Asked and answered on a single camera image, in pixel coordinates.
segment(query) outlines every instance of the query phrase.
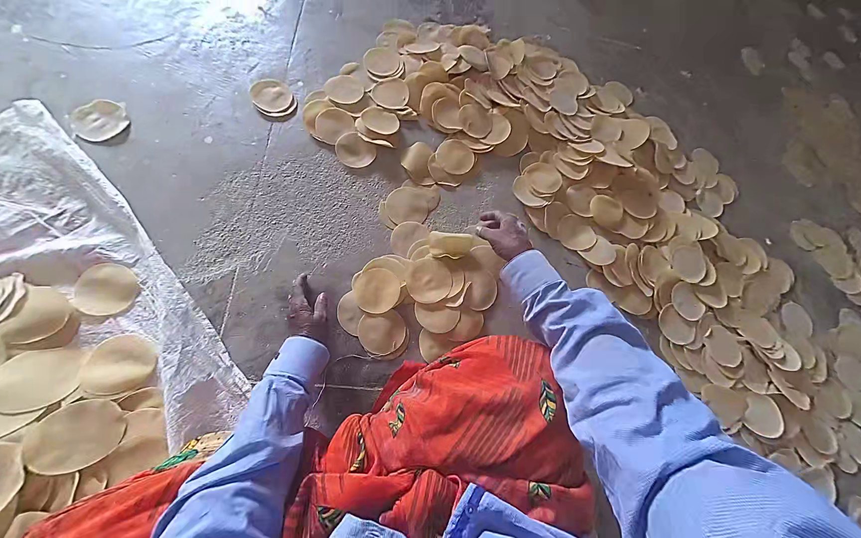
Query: hand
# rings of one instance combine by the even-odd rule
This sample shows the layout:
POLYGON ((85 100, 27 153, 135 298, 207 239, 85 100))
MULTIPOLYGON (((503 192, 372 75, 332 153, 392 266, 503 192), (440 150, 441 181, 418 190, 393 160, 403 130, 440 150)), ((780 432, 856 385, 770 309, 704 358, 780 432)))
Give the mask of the hand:
POLYGON ((477 235, 494 247, 494 252, 506 261, 534 248, 527 238, 527 227, 517 216, 503 212, 487 212, 480 215, 477 235))
POLYGON ((327 296, 323 293, 314 301, 314 309, 308 302, 307 273, 301 273, 294 279, 294 288, 288 296, 291 313, 288 314, 288 326, 292 336, 306 336, 324 344, 327 338, 327 296))

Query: concrete floor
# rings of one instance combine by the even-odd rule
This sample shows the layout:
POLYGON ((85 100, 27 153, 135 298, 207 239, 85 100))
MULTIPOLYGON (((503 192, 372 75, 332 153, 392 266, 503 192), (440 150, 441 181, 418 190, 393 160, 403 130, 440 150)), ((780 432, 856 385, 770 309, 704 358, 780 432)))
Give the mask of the concrete floor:
MULTIPOLYGON (((287 80, 302 97, 359 59, 391 17, 476 21, 496 37, 539 36, 594 81, 634 88, 636 110, 666 119, 685 147, 719 157, 740 188, 723 222, 790 263, 795 297, 826 330, 849 305, 791 243, 787 227, 808 217, 843 230, 861 219, 840 189, 807 189, 782 166, 793 122, 781 88, 839 94, 861 122, 861 2, 816 3, 823 20, 790 0, 2 0, 0 110, 35 98, 63 121, 91 99, 127 104, 126 136, 82 146, 131 203, 234 361, 257 379, 287 334, 295 273, 311 271, 336 303, 366 261, 389 252, 377 204, 405 175, 390 152, 351 171, 307 136, 299 118, 268 123, 250 104, 250 82, 287 80), (855 43, 843 40, 842 24, 855 30, 855 43), (785 59, 795 37, 813 50, 810 82, 785 59), (746 46, 766 63, 759 77, 740 61, 746 46), (827 51, 846 67, 831 70, 819 59, 827 51)), ((409 142, 427 136, 405 134, 409 142)), ((510 191, 516 169, 517 160, 486 157, 481 178, 443 194, 431 224, 458 231, 485 208, 519 211, 510 191)), ((535 239, 581 285, 579 259, 556 241, 535 239)), ((651 325, 643 328, 653 336, 651 325)), ((500 299, 486 330, 523 334, 518 309, 500 299)), ((332 332, 335 356, 360 352, 337 324, 332 332)), ((416 348, 406 358, 419 360, 416 348)), ((347 358, 332 366, 319 426, 330 433, 367 410, 399 362, 347 358)), ((861 495, 861 472, 839 482, 843 498, 861 495)))

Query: blue shirt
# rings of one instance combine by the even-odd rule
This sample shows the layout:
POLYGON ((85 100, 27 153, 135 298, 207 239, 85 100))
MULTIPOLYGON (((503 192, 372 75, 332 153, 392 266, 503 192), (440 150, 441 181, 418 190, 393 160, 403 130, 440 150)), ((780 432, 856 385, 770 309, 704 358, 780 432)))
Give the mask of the blue shirt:
MULTIPOLYGON (((570 290, 536 250, 508 263, 500 280, 522 303, 533 335, 552 349, 570 429, 592 459, 624 536, 861 537, 807 483, 724 434, 602 292, 570 290)), ((284 342, 234 435, 188 478, 153 538, 281 535, 309 389, 328 358, 311 339, 284 342)), ((347 514, 331 536, 403 534, 347 514)), ((472 485, 445 536, 569 535, 472 485)))

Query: orange cloth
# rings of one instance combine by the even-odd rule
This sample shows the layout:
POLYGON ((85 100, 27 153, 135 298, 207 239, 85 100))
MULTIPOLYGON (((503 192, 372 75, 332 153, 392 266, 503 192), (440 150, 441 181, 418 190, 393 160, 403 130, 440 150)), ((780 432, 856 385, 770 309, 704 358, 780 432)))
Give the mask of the orange cloth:
POLYGON ((148 538, 178 488, 202 463, 138 473, 41 520, 25 538, 148 538))
MULTIPOLYGON (((348 417, 330 443, 305 432, 283 535, 327 536, 350 512, 409 536, 437 536, 469 483, 536 520, 589 533, 594 493, 561 398, 548 350, 518 337, 481 338, 429 365, 404 363, 375 409, 348 417)), ((140 473, 26 536, 147 538, 200 465, 140 473)))

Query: floor crack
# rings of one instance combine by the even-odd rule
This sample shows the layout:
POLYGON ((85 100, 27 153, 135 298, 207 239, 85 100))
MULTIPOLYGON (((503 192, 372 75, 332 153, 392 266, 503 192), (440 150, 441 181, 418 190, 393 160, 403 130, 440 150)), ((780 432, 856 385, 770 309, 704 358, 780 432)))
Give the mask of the floor crack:
POLYGON ((145 40, 138 41, 135 43, 130 43, 128 45, 117 45, 117 46, 82 45, 80 43, 73 43, 70 41, 57 41, 54 39, 49 39, 48 37, 41 37, 39 35, 29 35, 29 38, 34 39, 36 41, 41 41, 43 43, 51 43, 53 45, 60 45, 62 47, 71 47, 73 49, 84 49, 87 51, 123 51, 125 49, 134 49, 135 47, 140 47, 142 45, 148 45, 150 43, 156 43, 158 41, 164 41, 164 40, 168 39, 169 37, 172 37, 174 34, 175 34, 175 32, 173 31, 171 33, 167 33, 165 35, 162 35, 161 37, 153 37, 151 39, 145 39, 145 40))

